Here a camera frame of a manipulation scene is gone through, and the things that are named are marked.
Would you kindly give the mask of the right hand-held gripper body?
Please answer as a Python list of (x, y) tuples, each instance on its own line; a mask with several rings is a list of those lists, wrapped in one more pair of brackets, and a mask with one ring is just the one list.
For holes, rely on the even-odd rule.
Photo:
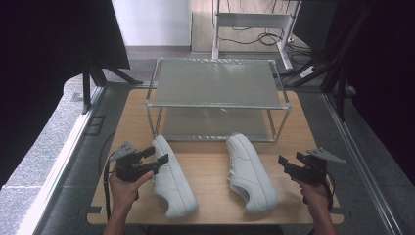
[(293, 169), (292, 177), (310, 185), (323, 183), (327, 176), (327, 162), (345, 164), (346, 160), (340, 159), (322, 147), (306, 151), (308, 161), (302, 167)]

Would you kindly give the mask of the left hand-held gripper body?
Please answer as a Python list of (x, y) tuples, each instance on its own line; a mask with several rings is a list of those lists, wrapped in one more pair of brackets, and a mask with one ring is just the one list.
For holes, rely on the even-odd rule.
[(119, 179), (124, 182), (134, 182), (154, 170), (153, 164), (141, 164), (143, 159), (141, 152), (128, 141), (124, 141), (110, 155), (110, 161), (115, 162), (115, 172)]

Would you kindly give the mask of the white sneaker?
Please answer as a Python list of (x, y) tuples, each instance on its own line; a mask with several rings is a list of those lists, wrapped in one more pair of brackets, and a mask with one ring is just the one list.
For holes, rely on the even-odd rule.
[(170, 145), (159, 135), (153, 140), (153, 146), (158, 161), (168, 156), (168, 162), (159, 168), (154, 179), (154, 193), (167, 200), (165, 216), (177, 219), (196, 212), (199, 204)]
[(242, 133), (233, 133), (226, 140), (230, 158), (230, 188), (241, 196), (246, 213), (274, 209), (278, 196), (250, 140)]

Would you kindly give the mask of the person's right hand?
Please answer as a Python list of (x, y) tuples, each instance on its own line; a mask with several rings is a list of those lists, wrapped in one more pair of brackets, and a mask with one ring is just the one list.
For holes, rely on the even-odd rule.
[(304, 196), (310, 213), (328, 212), (329, 201), (322, 185), (311, 186), (294, 178), (293, 181), (299, 185), (300, 193)]

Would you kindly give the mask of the person's left hand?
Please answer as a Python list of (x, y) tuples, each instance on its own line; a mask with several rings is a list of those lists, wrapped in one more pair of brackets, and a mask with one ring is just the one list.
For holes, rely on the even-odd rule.
[(110, 176), (110, 186), (113, 196), (113, 208), (115, 211), (127, 212), (131, 209), (139, 188), (153, 178), (153, 173), (147, 172), (134, 182), (124, 182), (117, 177), (116, 173)]

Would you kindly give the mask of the black metal stand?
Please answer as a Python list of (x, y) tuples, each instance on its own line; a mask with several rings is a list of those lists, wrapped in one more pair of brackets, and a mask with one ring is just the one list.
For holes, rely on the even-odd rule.
[(324, 75), (320, 91), (326, 94), (337, 90), (335, 108), (341, 121), (345, 120), (346, 71), (350, 62), (350, 50), (373, 6), (374, 0), (338, 0), (329, 29), (331, 40), (311, 59), (322, 66), (312, 74), (288, 84), (291, 88), (301, 87)]
[(101, 59), (95, 59), (91, 55), (87, 54), (84, 59), (84, 69), (82, 73), (82, 84), (83, 84), (83, 110), (82, 113), (86, 115), (92, 107), (91, 101), (91, 87), (90, 80), (99, 87), (104, 87), (107, 84), (107, 79), (104, 76), (103, 69), (107, 69), (125, 80), (130, 84), (143, 84), (143, 81), (134, 79), (121, 69), (116, 69), (105, 63)]

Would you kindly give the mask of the black curtain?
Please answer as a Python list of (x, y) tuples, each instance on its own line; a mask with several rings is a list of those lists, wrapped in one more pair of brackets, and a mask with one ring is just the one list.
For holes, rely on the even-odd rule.
[(0, 0), (0, 187), (92, 65), (129, 67), (112, 0)]
[(415, 184), (415, 0), (340, 0), (330, 32), (363, 7), (346, 54), (353, 105)]

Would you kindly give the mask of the aluminium floor rail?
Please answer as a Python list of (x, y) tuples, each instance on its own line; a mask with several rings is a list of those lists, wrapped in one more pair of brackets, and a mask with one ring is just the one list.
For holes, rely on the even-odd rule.
[(86, 111), (84, 104), (71, 105), (65, 96), (18, 166), (12, 183), (6, 185), (28, 194), (28, 199), (20, 202), (24, 210), (13, 235), (34, 234), (103, 91), (95, 87), (91, 94), (83, 95), (91, 99)]
[(384, 193), (382, 192), (379, 183), (375, 179), (367, 163), (364, 161), (364, 157), (360, 152), (354, 138), (352, 137), (346, 123), (339, 117), (336, 111), (334, 99), (326, 93), (322, 94), (324, 103), (329, 110), (332, 119), (339, 130), (349, 155), (358, 171), (360, 178), (363, 181), (365, 188), (374, 204), (374, 207), (383, 222), (389, 235), (403, 235), (400, 225), (397, 222), (396, 216), (392, 211), (390, 204), (388, 203)]

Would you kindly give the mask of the white desk frame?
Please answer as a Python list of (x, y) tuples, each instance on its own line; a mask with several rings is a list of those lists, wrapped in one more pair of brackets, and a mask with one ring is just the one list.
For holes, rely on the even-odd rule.
[(283, 31), (282, 39), (277, 43), (280, 58), (287, 71), (293, 69), (286, 47), (291, 36), (297, 13), (300, 7), (300, 0), (294, 0), (293, 7), (286, 15), (278, 14), (250, 14), (250, 13), (225, 13), (220, 12), (220, 0), (213, 4), (213, 42), (211, 56), (214, 59), (219, 57), (219, 29), (221, 27), (253, 27), (253, 28), (279, 28)]

